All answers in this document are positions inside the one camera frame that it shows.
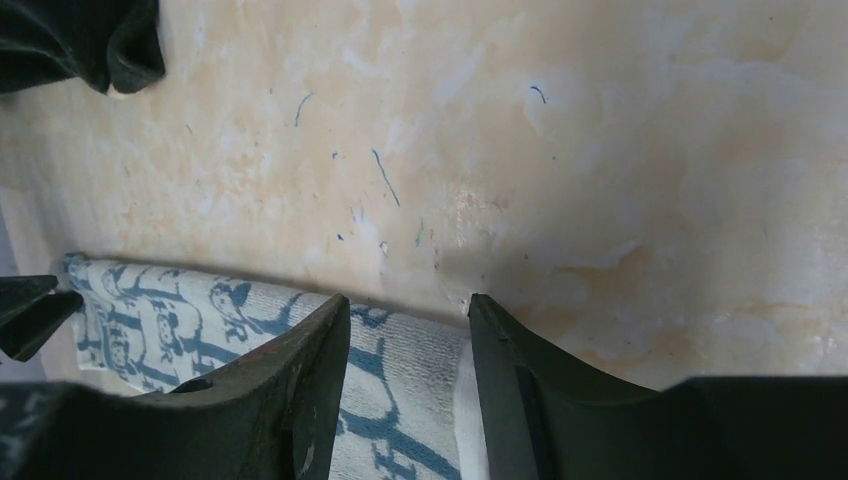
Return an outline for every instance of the blue pattern on cloth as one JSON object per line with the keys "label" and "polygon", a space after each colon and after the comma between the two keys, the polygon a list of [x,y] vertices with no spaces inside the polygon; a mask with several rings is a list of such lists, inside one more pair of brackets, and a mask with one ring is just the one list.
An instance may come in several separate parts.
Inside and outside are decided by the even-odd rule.
{"label": "blue pattern on cloth", "polygon": [[[83,369],[170,391],[285,333],[328,297],[278,285],[83,255],[65,259],[85,306]],[[351,347],[331,478],[458,479],[452,410],[467,332],[351,305]]]}

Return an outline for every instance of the dark fabric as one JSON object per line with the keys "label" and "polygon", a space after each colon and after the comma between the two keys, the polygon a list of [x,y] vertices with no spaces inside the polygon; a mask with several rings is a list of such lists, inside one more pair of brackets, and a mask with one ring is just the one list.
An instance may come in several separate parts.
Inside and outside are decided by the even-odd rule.
{"label": "dark fabric", "polygon": [[0,0],[0,94],[82,78],[135,93],[165,75],[158,0]]}

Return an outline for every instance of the black object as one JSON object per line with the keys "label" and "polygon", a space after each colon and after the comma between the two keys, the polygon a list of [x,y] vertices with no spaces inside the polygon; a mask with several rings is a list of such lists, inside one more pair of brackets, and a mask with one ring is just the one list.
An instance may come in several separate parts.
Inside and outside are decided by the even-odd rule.
{"label": "black object", "polygon": [[14,360],[32,358],[57,328],[83,305],[76,292],[50,294],[52,275],[0,278],[0,350]]}
{"label": "black object", "polygon": [[326,479],[350,344],[336,295],[168,394],[0,386],[2,478]]}
{"label": "black object", "polygon": [[0,0],[0,94],[71,77],[129,94],[165,75],[158,0]]}
{"label": "black object", "polygon": [[493,480],[848,478],[844,377],[697,377],[654,392],[488,296],[468,316]]}

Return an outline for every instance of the blue and white towel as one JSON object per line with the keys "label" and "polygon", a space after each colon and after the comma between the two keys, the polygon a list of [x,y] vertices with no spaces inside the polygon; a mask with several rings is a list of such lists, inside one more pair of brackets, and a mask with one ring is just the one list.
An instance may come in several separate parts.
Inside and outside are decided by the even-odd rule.
{"label": "blue and white towel", "polygon": [[[80,367],[114,371],[143,392],[169,391],[234,360],[328,298],[82,255],[68,256],[65,271],[85,298],[72,319]],[[467,342],[466,331],[351,305],[331,478],[460,478],[454,387]]]}

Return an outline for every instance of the stained surface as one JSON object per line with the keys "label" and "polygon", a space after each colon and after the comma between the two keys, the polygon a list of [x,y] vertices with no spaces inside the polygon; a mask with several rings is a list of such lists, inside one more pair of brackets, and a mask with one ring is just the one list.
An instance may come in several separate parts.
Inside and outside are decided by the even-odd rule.
{"label": "stained surface", "polygon": [[485,292],[652,387],[846,370],[844,2],[161,7],[154,88],[0,99],[22,272],[84,250],[454,322]]}

